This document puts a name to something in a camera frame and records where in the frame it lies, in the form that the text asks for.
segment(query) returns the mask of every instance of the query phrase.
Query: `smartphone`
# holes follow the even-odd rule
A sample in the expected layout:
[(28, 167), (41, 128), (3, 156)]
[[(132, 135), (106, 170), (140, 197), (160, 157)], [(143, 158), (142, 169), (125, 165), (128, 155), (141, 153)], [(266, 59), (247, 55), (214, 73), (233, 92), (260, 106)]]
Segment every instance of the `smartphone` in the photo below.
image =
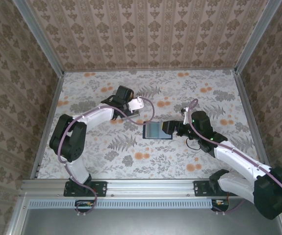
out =
[(150, 121), (143, 126), (143, 139), (172, 140), (172, 135), (167, 135), (162, 130), (163, 122)]

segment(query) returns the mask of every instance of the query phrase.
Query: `purple cable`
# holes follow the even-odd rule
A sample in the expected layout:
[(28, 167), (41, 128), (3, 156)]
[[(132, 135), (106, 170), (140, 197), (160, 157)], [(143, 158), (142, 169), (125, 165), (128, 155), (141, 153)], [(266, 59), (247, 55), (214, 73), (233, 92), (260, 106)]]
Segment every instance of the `purple cable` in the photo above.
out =
[(208, 141), (208, 142), (210, 142), (210, 143), (212, 143), (212, 144), (221, 146), (221, 147), (223, 147), (223, 148), (226, 148), (226, 149), (228, 149), (228, 150), (231, 150), (232, 152), (235, 152), (235, 153), (238, 154), (241, 158), (247, 160), (249, 163), (251, 163), (252, 165), (254, 165), (255, 167), (257, 167), (258, 169), (260, 169), (261, 171), (263, 171), (265, 174), (267, 174), (273, 181), (276, 182), (276, 184), (278, 184), (278, 185), (282, 188), (282, 183), (281, 183), (279, 180), (277, 180), (271, 173), (269, 173), (267, 170), (265, 170), (265, 169), (264, 169), (263, 167), (261, 167), (259, 164), (257, 164), (256, 162), (254, 162), (254, 161), (248, 159), (247, 157), (245, 157), (245, 156), (243, 155), (243, 153), (241, 153), (241, 152), (239, 152), (239, 151), (237, 151), (237, 150), (235, 150), (235, 149), (233, 149), (233, 148), (231, 148), (231, 147), (229, 147), (229, 146), (226, 146), (226, 145), (224, 145), (224, 144), (217, 143), (217, 142), (214, 142), (214, 141), (211, 141), (211, 140), (205, 138), (204, 136), (202, 136), (202, 135), (194, 128), (194, 126), (193, 126), (193, 124), (192, 124), (191, 110), (194, 109), (194, 107), (198, 104), (198, 102), (199, 102), (198, 99), (193, 99), (192, 102), (190, 103), (189, 109), (188, 109), (189, 124), (190, 124), (192, 130), (195, 132), (195, 134), (197, 134), (200, 138), (202, 138), (202, 139), (205, 140), (205, 141)]
[(241, 207), (244, 202), (245, 202), (245, 200), (242, 200), (235, 208), (233, 208), (233, 209), (231, 209), (229, 211), (222, 211), (221, 209), (219, 209), (218, 207), (215, 207), (215, 206), (213, 206), (213, 208), (218, 210), (218, 212), (229, 214), (229, 213), (234, 212), (235, 210), (237, 210), (239, 207)]
[[(140, 96), (140, 98), (143, 99), (143, 100), (146, 100), (147, 102), (149, 102), (149, 103), (151, 104), (152, 108), (153, 108), (153, 115), (152, 115), (151, 119), (148, 121), (148, 122), (150, 122), (150, 121), (152, 121), (152, 119), (153, 119), (154, 116), (155, 116), (155, 107), (154, 107), (153, 103), (152, 103), (149, 99), (146, 99), (146, 98), (141, 97), (141, 96)], [(101, 107), (97, 107), (97, 108), (95, 108), (95, 109), (92, 109), (92, 110), (87, 111), (87, 112), (84, 113), (83, 115), (81, 115), (81, 116), (75, 118), (72, 122), (70, 122), (70, 124), (67, 126), (66, 130), (64, 131), (64, 133), (63, 133), (63, 135), (62, 135), (62, 137), (61, 137), (61, 140), (60, 140), (60, 143), (59, 143), (59, 147), (58, 147), (58, 151), (57, 151), (58, 160), (59, 160), (59, 162), (61, 162), (61, 163), (64, 164), (64, 167), (66, 168), (66, 171), (67, 171), (68, 174), (70, 175), (70, 178), (71, 178), (75, 183), (77, 183), (78, 185), (80, 185), (80, 186), (82, 186), (82, 187), (84, 187), (84, 188), (89, 189), (89, 190), (94, 194), (94, 197), (95, 197), (95, 199), (94, 199), (94, 204), (92, 205), (92, 207), (91, 207), (86, 213), (90, 213), (90, 212), (93, 210), (93, 208), (96, 206), (96, 203), (97, 203), (97, 194), (95, 193), (95, 191), (94, 191), (92, 188), (90, 188), (90, 187), (88, 187), (88, 186), (86, 186), (86, 185), (80, 183), (79, 181), (77, 181), (77, 180), (73, 177), (71, 171), (68, 169), (68, 166), (65, 164), (67, 161), (63, 161), (63, 160), (61, 159), (61, 148), (62, 148), (62, 144), (63, 144), (63, 142), (64, 142), (64, 140), (65, 140), (65, 138), (66, 138), (66, 136), (67, 136), (67, 134), (68, 134), (68, 132), (69, 132), (69, 130), (70, 130), (70, 128), (73, 126), (73, 124), (74, 124), (76, 121), (80, 120), (80, 119), (83, 118), (83, 117), (86, 117), (87, 115), (89, 115), (89, 114), (91, 114), (92, 112), (95, 112), (95, 111), (97, 111), (97, 110), (100, 110), (100, 109), (109, 109), (109, 108), (113, 108), (114, 110), (117, 110), (117, 111), (118, 111), (119, 113), (121, 113), (124, 117), (126, 117), (130, 122), (132, 122), (132, 123), (134, 123), (134, 124), (136, 124), (136, 125), (141, 125), (141, 126), (143, 126), (143, 125), (146, 125), (146, 124), (147, 124), (147, 123), (137, 123), (137, 122), (131, 120), (124, 112), (122, 112), (120, 109), (118, 109), (118, 108), (116, 108), (116, 107), (112, 107), (112, 106), (109, 106), (109, 105), (103, 105), (103, 106), (101, 106)]]

